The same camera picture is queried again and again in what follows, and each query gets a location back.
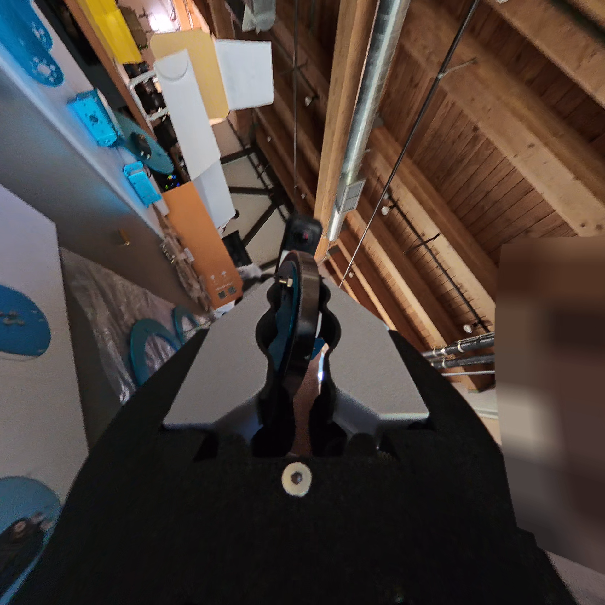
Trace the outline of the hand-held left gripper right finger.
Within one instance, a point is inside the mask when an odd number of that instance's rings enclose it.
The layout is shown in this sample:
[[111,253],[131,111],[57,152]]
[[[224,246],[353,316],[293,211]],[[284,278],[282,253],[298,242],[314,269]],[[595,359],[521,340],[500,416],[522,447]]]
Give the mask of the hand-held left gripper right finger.
[[425,423],[428,407],[393,340],[399,334],[335,284],[320,285],[319,311],[309,365],[310,452],[342,453],[356,435],[380,450],[388,430]]

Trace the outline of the blue turntable bearing assembly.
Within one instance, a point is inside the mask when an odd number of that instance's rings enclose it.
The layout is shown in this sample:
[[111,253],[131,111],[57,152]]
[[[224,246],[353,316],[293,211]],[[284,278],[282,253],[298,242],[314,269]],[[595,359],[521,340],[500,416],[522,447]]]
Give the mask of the blue turntable bearing assembly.
[[276,282],[280,292],[277,332],[268,351],[282,380],[304,377],[308,364],[324,346],[318,336],[321,280],[314,257],[302,251],[286,254]]

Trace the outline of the grey desk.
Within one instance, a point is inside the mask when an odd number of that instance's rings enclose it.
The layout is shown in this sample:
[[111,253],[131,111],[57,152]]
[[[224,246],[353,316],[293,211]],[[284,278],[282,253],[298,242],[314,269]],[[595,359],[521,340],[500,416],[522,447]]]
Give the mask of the grey desk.
[[[25,94],[9,87],[2,76],[1,186],[55,224],[61,266],[63,247],[165,301],[203,314],[188,297],[175,269],[162,253],[160,235],[117,197]],[[117,244],[119,229],[128,234],[130,246]],[[120,410],[120,401],[103,371],[89,321],[72,298],[70,293],[65,295],[90,447]]]

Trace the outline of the grey ceiling pipes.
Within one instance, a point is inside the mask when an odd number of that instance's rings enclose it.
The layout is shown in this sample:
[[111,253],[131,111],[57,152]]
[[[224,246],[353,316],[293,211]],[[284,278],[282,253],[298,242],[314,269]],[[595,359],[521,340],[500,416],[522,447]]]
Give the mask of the grey ceiling pipes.
[[449,345],[434,347],[422,357],[431,367],[448,379],[495,376],[495,332],[457,340]]

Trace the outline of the orange cardboard box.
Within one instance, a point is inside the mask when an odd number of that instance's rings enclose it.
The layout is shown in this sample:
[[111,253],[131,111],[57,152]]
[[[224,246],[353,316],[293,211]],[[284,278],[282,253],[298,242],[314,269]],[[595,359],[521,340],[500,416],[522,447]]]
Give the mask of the orange cardboard box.
[[210,308],[241,296],[219,228],[235,216],[212,125],[274,102],[270,42],[215,39],[200,28],[154,34],[154,71],[190,181],[163,194],[168,220],[193,254]]

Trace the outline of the pile of small hardware bags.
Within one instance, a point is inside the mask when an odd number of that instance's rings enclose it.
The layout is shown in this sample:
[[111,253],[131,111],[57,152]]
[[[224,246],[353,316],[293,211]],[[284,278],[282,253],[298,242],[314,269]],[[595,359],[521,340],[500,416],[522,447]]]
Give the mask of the pile of small hardware bags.
[[177,272],[178,279],[183,288],[205,312],[211,310],[210,298],[202,278],[193,267],[190,254],[180,245],[177,238],[166,234],[163,237],[161,250]]

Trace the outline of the clear plastic bag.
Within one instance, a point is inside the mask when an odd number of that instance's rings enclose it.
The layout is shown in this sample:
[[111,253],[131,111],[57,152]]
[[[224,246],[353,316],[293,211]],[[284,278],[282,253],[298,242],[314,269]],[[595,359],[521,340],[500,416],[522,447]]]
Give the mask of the clear plastic bag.
[[[172,321],[172,310],[177,305],[63,247],[60,251],[67,284],[89,321],[103,371],[121,404],[139,388],[129,357],[130,332],[135,322],[145,318],[160,322],[178,337],[181,347],[213,322],[207,314],[194,314],[200,327],[179,335]],[[146,358],[152,375],[175,353],[159,337],[150,337]]]

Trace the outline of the teal round metal disc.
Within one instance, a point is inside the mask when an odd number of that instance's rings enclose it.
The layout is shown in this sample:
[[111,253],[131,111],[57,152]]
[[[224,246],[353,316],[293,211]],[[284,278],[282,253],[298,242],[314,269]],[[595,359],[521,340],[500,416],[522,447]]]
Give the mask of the teal round metal disc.
[[119,135],[116,145],[128,150],[149,169],[168,175],[173,173],[174,164],[166,151],[135,122],[121,113],[114,115]]

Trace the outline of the assembly guide sheet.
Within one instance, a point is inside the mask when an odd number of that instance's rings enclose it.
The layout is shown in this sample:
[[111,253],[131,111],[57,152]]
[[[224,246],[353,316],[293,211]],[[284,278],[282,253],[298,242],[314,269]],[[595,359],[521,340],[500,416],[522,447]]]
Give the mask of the assembly guide sheet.
[[88,455],[55,224],[1,186],[1,604]]

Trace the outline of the yellow plastic bin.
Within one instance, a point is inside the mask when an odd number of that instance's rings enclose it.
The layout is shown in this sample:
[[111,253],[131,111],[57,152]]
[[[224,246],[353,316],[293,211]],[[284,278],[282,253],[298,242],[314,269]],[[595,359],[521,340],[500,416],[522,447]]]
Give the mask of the yellow plastic bin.
[[140,50],[115,1],[77,1],[104,49],[119,64],[142,62]]

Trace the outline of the white foam tray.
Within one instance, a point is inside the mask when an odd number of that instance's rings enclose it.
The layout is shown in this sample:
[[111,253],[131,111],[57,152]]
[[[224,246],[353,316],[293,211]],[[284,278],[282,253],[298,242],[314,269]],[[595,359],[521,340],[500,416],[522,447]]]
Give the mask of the white foam tray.
[[64,73],[64,82],[59,87],[47,87],[33,80],[12,58],[1,44],[1,76],[8,80],[9,87],[25,94],[36,110],[60,136],[81,156],[102,180],[157,234],[161,234],[160,223],[153,207],[146,208],[138,199],[131,184],[123,173],[126,164],[135,157],[122,147],[101,147],[87,132],[80,120],[67,107],[67,102],[75,95],[93,89],[84,72],[73,59],[38,8],[31,2],[34,11],[40,17],[53,39],[50,51],[52,57]]

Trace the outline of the blue perforated metal plate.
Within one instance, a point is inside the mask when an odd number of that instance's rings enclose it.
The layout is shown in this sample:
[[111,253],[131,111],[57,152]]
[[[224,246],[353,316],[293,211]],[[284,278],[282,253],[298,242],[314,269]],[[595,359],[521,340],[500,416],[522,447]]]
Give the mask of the blue perforated metal plate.
[[50,53],[53,39],[30,1],[1,1],[1,44],[36,82],[63,84],[64,73]]

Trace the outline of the blue metal U bracket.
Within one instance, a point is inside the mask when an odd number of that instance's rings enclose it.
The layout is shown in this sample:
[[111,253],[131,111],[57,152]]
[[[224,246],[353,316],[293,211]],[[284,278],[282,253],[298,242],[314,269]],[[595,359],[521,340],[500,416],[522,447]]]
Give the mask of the blue metal U bracket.
[[126,164],[123,168],[123,173],[138,199],[146,208],[162,201],[161,194],[157,191],[155,185],[153,185],[142,162]]

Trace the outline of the silver ventilation duct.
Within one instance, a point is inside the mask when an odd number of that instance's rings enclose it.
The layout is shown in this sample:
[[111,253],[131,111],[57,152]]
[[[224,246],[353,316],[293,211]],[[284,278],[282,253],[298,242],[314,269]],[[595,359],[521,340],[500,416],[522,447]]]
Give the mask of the silver ventilation duct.
[[359,171],[409,6],[410,1],[379,1],[377,4],[327,230],[330,243],[338,239],[346,214],[359,203],[365,184],[365,179],[359,178]]

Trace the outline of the blue metal box bracket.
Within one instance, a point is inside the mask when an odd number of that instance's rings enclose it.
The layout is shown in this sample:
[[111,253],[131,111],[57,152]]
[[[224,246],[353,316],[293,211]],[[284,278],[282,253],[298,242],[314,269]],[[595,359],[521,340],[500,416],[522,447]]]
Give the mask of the blue metal box bracket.
[[99,146],[112,147],[117,144],[120,127],[99,89],[95,88],[75,95],[67,102],[67,107]]

